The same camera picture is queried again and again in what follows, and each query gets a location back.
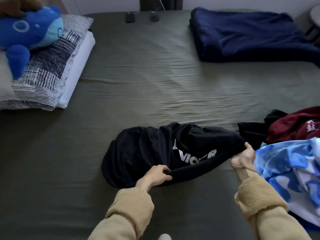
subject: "person's left hand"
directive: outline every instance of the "person's left hand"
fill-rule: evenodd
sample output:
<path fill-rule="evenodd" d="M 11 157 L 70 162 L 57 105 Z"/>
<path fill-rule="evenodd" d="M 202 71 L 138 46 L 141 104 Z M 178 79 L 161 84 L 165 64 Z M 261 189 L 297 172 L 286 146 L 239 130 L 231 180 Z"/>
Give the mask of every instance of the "person's left hand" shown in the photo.
<path fill-rule="evenodd" d="M 149 192 L 153 186 L 160 185 L 164 181 L 172 180 L 172 176 L 164 174 L 164 171 L 170 171 L 168 166 L 153 166 L 142 178 L 137 181 L 136 187 Z"/>

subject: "patterned pillow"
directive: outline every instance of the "patterned pillow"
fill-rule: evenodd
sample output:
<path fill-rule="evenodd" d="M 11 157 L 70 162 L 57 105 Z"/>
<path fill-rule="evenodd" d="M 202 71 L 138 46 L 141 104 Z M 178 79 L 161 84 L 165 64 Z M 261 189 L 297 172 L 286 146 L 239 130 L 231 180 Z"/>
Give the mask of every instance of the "patterned pillow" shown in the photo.
<path fill-rule="evenodd" d="M 53 45 L 30 52 L 25 74 L 12 80 L 15 95 L 1 97 L 0 109 L 41 108 L 53 110 L 64 92 L 73 57 L 78 53 L 93 19 L 84 16 L 63 15 L 64 31 Z"/>

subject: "beige sweater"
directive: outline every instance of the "beige sweater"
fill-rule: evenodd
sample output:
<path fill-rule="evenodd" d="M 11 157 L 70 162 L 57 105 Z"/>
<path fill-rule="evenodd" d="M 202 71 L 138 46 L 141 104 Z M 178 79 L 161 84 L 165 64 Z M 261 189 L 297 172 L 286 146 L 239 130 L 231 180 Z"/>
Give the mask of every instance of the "beige sweater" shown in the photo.
<path fill-rule="evenodd" d="M 311 240 L 287 213 L 287 203 L 262 177 L 253 175 L 243 181 L 235 201 L 257 240 Z M 89 240 L 136 240 L 149 224 L 153 209 L 145 191 L 122 189 Z"/>

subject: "bracelet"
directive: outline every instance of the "bracelet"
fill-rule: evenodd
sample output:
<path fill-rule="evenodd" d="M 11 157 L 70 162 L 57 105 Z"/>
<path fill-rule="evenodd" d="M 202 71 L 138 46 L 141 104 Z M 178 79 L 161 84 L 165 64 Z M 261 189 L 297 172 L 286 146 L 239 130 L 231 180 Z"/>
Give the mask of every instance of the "bracelet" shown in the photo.
<path fill-rule="evenodd" d="M 245 168 L 245 169 L 248 169 L 248 170 L 250 170 L 250 171 L 252 171 L 252 172 L 256 172 L 256 173 L 257 173 L 256 170 L 251 169 L 251 168 L 249 168 L 248 166 L 246 166 L 246 165 L 244 165 L 244 164 L 242 164 L 242 167 L 235 167 L 234 165 L 231 165 L 231 167 L 233 167 L 233 168 Z"/>

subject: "navy blue blanket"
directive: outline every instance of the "navy blue blanket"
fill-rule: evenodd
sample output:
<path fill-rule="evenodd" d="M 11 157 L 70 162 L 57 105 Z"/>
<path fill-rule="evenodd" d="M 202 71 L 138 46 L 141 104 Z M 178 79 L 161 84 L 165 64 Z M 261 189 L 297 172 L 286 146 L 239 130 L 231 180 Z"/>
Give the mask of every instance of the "navy blue blanket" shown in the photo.
<path fill-rule="evenodd" d="M 320 49 L 285 13 L 197 7 L 191 12 L 190 28 L 202 61 L 309 61 L 320 67 Z"/>

